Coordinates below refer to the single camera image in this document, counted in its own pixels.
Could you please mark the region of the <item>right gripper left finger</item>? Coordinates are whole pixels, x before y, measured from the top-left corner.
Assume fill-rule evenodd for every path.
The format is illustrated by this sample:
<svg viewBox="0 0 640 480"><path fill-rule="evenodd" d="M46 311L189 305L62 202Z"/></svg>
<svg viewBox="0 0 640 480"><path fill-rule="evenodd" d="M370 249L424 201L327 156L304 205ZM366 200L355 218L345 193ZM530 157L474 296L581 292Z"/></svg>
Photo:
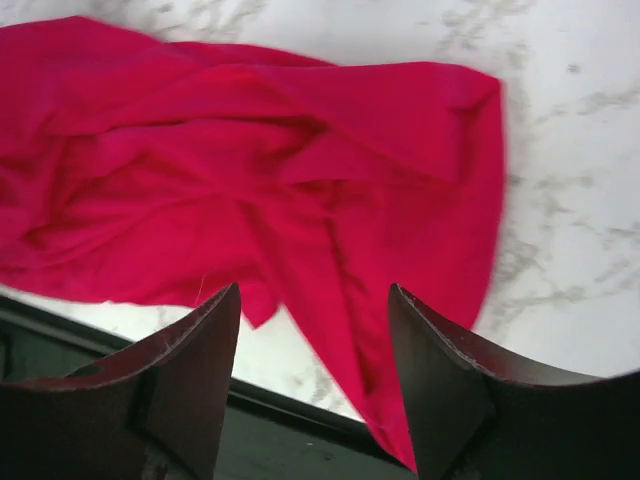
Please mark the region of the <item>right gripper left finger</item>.
<svg viewBox="0 0 640 480"><path fill-rule="evenodd" d="M231 285L68 376L2 383L2 478L213 478L240 313Z"/></svg>

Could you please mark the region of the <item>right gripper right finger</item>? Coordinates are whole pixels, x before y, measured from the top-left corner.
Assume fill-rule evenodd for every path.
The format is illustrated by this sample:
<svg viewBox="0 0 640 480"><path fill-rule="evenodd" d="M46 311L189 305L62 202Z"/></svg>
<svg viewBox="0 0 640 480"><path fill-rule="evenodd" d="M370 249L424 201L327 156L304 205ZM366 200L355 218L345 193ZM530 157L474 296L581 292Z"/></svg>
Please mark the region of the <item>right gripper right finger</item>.
<svg viewBox="0 0 640 480"><path fill-rule="evenodd" d="M422 479L635 479L639 376L597 378L507 350L400 286L393 350Z"/></svg>

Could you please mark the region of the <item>red t shirt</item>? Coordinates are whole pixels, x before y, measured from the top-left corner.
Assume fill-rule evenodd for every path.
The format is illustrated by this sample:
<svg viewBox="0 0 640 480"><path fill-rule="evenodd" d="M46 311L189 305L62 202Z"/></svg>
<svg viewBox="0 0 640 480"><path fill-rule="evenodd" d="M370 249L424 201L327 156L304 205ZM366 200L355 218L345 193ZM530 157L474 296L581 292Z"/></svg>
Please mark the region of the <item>red t shirt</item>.
<svg viewBox="0 0 640 480"><path fill-rule="evenodd" d="M416 464L398 284L469 328L505 187L502 82L165 42L85 17L1 31L1 281L74 302L285 306L373 437Z"/></svg>

